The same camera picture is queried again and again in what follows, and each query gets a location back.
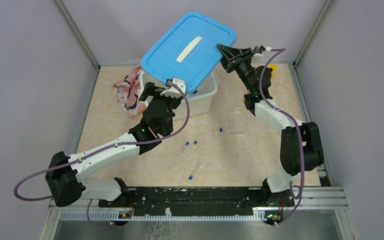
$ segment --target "beige tabletop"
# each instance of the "beige tabletop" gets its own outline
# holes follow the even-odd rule
[[[141,120],[141,115],[129,118],[117,103],[113,90],[113,84],[128,75],[133,67],[103,66],[100,69],[78,152],[116,139]],[[220,65],[214,71],[219,84],[209,112],[190,117],[185,130],[153,150],[122,160],[92,177],[122,178],[131,187],[260,186],[280,166],[280,136],[246,110],[243,96],[247,90],[236,73],[228,74]],[[302,119],[287,64],[277,64],[269,91],[279,106]],[[174,121],[174,130],[183,123],[184,119]],[[229,129],[220,132],[220,126],[226,123]],[[198,144],[183,152],[187,140],[196,140]],[[198,166],[193,179],[189,180]],[[316,170],[305,173],[305,185],[320,185]]]

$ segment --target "white plastic bin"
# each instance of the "white plastic bin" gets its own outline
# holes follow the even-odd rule
[[[140,86],[144,86],[145,83],[152,82],[155,83],[158,87],[163,87],[160,81],[153,78],[151,75],[146,72],[140,78]],[[212,71],[198,87],[198,92],[193,94],[186,95],[187,100],[189,101],[190,107],[190,116],[206,113],[211,108],[211,103],[213,101],[213,96],[217,93],[219,80],[217,74]],[[173,110],[176,114],[173,120],[184,119],[186,118],[186,104],[185,100],[181,101],[181,104]]]

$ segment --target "patterned fabric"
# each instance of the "patterned fabric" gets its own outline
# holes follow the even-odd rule
[[[113,85],[118,103],[131,119],[147,109],[143,102],[139,102],[138,88],[141,86],[142,72],[141,65],[137,65],[130,75]]]

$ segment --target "blue lid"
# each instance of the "blue lid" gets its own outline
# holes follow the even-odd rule
[[[231,46],[235,40],[232,28],[201,13],[189,12],[149,49],[140,65],[163,84],[172,78],[184,80],[185,93],[190,94],[222,59],[217,44]]]

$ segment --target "white wall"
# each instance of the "white wall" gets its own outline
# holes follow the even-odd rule
[[[38,239],[49,201],[13,187],[73,149],[95,70],[51,0],[0,0],[0,239]],[[24,196],[49,195],[44,176]]]
[[[64,0],[100,65],[140,59],[182,15],[201,12],[236,31],[236,47],[286,48],[294,61],[325,0]]]
[[[361,239],[384,239],[384,1],[337,1],[299,69]]]

